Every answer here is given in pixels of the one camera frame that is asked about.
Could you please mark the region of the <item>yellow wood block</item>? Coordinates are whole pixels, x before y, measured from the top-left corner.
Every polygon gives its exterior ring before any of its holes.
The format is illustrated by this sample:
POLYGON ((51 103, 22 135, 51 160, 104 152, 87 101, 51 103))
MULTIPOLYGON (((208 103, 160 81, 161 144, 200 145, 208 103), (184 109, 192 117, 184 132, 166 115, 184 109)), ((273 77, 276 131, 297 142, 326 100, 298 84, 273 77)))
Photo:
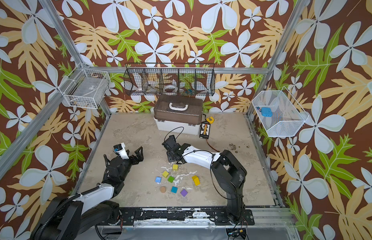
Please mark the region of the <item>yellow wood block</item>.
POLYGON ((198 176, 192 176, 192 180, 195 186, 199 186, 201 184, 198 176))

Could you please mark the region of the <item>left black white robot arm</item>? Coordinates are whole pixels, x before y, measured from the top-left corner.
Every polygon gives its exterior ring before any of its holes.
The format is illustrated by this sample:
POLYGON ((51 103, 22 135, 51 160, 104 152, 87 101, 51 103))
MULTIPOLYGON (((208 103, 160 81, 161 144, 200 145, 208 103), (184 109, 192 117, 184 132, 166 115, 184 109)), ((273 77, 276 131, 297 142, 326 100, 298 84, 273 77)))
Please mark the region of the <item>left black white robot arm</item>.
POLYGON ((144 154, 140 147, 130 155, 123 144, 115 145, 114 152, 115 158, 105 158, 106 170, 100 184, 74 196, 52 200, 32 231, 32 240, 74 240, 95 225, 118 221, 120 207, 111 199, 121 192, 131 167, 142 162, 144 154))

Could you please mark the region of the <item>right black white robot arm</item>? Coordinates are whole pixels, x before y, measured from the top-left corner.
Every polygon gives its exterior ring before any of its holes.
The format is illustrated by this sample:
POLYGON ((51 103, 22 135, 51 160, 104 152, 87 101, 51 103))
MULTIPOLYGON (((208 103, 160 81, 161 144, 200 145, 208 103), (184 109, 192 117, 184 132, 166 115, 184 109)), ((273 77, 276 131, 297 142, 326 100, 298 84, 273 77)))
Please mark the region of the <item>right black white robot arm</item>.
POLYGON ((174 135, 164 140, 162 145, 170 163, 191 163, 209 169, 211 176, 215 176, 218 185, 227 195, 227 219, 234 224, 241 221, 245 211, 243 187, 247 171, 230 151, 211 153, 190 144, 180 145, 174 135))

